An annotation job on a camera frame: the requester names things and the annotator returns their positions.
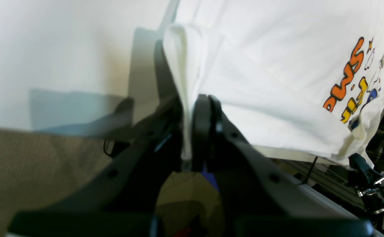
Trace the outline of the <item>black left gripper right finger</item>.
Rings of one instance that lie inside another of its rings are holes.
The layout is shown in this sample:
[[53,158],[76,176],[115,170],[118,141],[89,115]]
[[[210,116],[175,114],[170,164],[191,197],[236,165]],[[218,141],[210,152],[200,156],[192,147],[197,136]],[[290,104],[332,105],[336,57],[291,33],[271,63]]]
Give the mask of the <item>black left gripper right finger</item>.
[[343,217],[294,184],[249,144],[214,96],[198,96],[191,138],[191,169],[214,174],[228,236],[374,236],[369,221]]

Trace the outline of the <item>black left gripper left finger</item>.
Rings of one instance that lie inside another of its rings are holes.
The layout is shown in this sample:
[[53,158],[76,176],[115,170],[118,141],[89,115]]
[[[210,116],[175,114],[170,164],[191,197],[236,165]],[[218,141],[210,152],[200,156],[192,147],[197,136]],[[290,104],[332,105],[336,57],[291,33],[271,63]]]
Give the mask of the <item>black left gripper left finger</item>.
[[180,169],[181,115],[180,100],[173,99],[82,188],[43,209],[18,212],[8,236],[163,237],[154,211],[162,185]]

